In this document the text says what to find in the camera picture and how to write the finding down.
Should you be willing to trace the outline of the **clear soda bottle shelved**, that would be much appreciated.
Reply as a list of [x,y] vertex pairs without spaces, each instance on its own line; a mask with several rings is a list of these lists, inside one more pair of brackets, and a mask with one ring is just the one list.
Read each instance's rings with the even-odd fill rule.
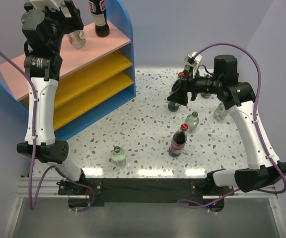
[[[67,8],[65,2],[61,2],[60,4],[61,10],[66,18],[71,18],[71,14],[69,12],[69,9]],[[83,30],[76,30],[73,32],[70,32],[69,34],[66,34],[69,43],[76,49],[82,48],[85,46],[86,38]]]

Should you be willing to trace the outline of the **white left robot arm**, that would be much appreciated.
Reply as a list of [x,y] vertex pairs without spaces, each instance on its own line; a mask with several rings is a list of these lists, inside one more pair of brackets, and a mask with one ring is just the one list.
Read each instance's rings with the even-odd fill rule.
[[80,10],[66,0],[69,16],[53,0],[31,0],[25,3],[22,15],[24,72],[28,76],[29,111],[24,142],[17,145],[18,153],[34,156],[42,163],[56,166],[59,174],[71,179],[69,188],[83,194],[87,182],[83,170],[68,158],[66,141],[57,141],[54,132],[54,102],[63,59],[60,56],[65,34],[82,30]]

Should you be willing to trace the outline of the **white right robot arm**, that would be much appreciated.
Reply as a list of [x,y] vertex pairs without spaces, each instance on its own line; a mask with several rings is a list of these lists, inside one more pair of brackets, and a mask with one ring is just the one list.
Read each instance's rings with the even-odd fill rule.
[[196,52],[186,55],[184,61],[189,70],[174,83],[167,100],[185,106],[198,94],[215,94],[236,124],[248,164],[246,169],[210,172],[205,183],[206,191],[216,195],[223,186],[236,186],[243,192],[250,192],[277,183],[286,175],[286,162],[280,161],[265,133],[255,109],[257,94],[248,82],[238,81],[237,58],[216,56],[214,71],[209,76],[199,75],[201,59]]

